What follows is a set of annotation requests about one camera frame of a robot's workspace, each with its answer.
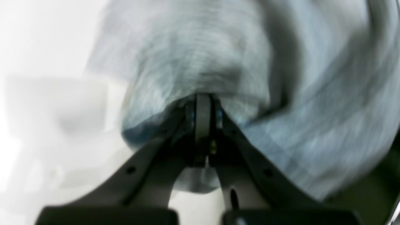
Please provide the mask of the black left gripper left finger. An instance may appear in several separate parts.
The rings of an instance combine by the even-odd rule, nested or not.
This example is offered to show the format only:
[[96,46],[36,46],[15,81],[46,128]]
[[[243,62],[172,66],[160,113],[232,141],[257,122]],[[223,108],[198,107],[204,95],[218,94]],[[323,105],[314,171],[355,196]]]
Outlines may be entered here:
[[62,206],[43,208],[37,225],[178,225],[168,204],[188,167],[205,167],[205,95],[172,103],[150,140],[108,180]]

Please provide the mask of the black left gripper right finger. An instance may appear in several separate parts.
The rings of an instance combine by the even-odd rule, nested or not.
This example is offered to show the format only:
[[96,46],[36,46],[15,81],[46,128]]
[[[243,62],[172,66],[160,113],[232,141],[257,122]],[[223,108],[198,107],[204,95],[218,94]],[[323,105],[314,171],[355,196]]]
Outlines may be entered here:
[[315,200],[260,153],[204,94],[210,146],[207,162],[218,175],[226,211],[222,225],[360,225],[358,216]]

